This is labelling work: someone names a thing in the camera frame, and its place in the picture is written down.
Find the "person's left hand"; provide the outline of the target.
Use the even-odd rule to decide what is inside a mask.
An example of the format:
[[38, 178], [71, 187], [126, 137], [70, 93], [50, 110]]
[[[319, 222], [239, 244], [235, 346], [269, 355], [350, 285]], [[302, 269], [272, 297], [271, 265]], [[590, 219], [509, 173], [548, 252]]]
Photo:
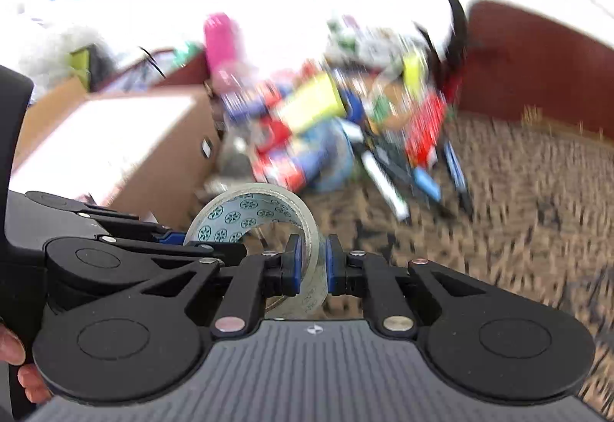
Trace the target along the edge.
[[19, 384], [30, 402], [42, 404], [52, 398], [38, 368], [26, 364], [26, 351], [21, 340], [4, 324], [0, 326], [0, 351], [2, 362], [18, 367]]

